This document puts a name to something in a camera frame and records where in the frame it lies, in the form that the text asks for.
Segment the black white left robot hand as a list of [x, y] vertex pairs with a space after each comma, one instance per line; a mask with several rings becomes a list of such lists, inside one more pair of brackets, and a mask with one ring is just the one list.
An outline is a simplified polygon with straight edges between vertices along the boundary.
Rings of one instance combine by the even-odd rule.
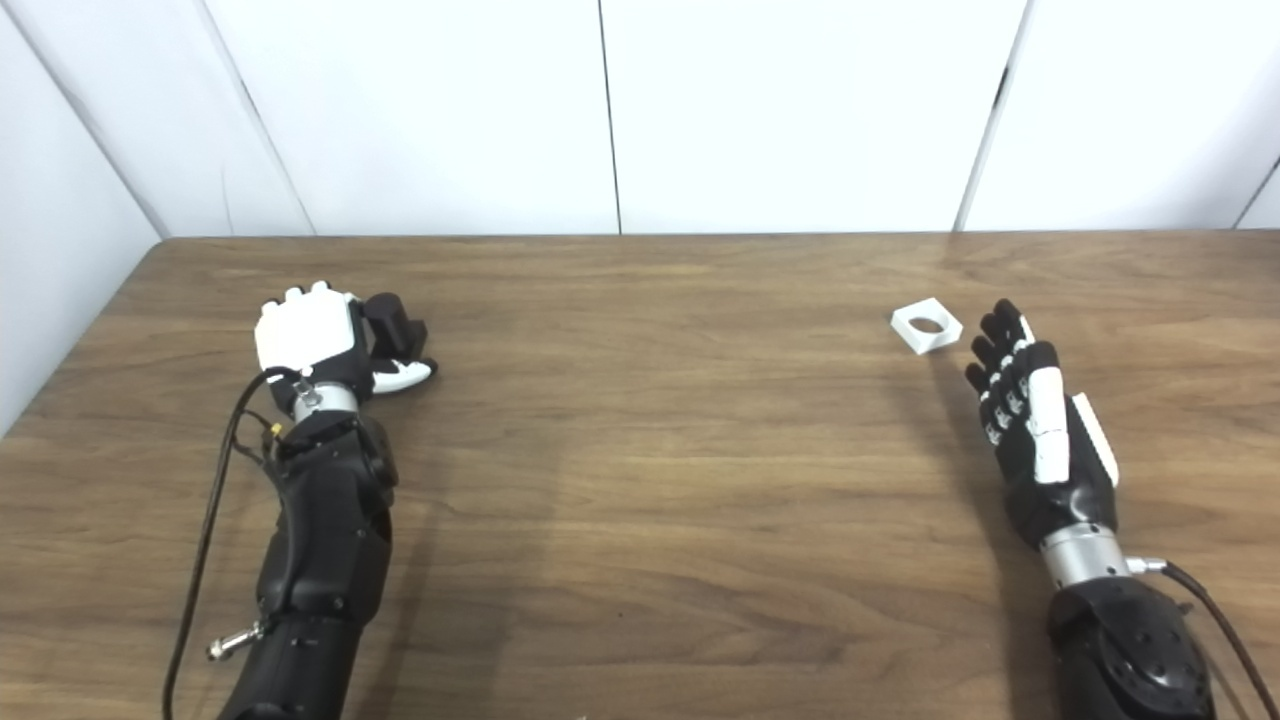
[[379, 395], [420, 386], [438, 373], [424, 354], [425, 322], [396, 293], [360, 299], [319, 281], [262, 305], [255, 327], [259, 364], [278, 409], [301, 423], [317, 413], [360, 413]]

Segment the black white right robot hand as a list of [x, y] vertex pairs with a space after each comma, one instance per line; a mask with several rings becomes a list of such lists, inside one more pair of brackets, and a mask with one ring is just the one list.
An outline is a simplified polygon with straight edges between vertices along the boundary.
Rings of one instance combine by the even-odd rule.
[[1065, 388], [1052, 342], [1001, 299], [980, 319], [965, 378], [1004, 479], [1004, 511], [1062, 589], [1130, 568], [1117, 542], [1117, 462], [1084, 393]]

